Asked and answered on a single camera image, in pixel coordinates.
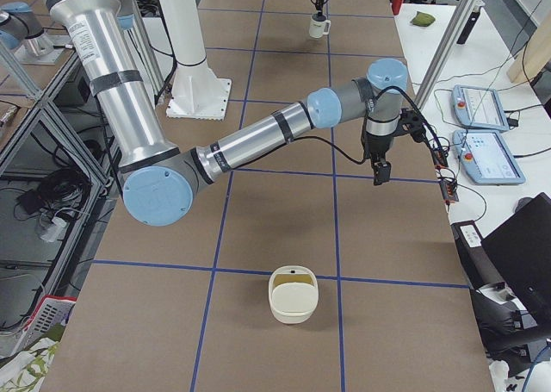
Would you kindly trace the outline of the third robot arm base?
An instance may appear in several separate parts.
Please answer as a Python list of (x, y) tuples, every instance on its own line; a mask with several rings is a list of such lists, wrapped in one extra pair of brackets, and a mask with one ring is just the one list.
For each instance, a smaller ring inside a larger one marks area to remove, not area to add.
[(54, 65), (61, 53), (73, 49), (68, 35), (50, 35), (24, 2), (1, 6), (1, 42), (26, 65)]

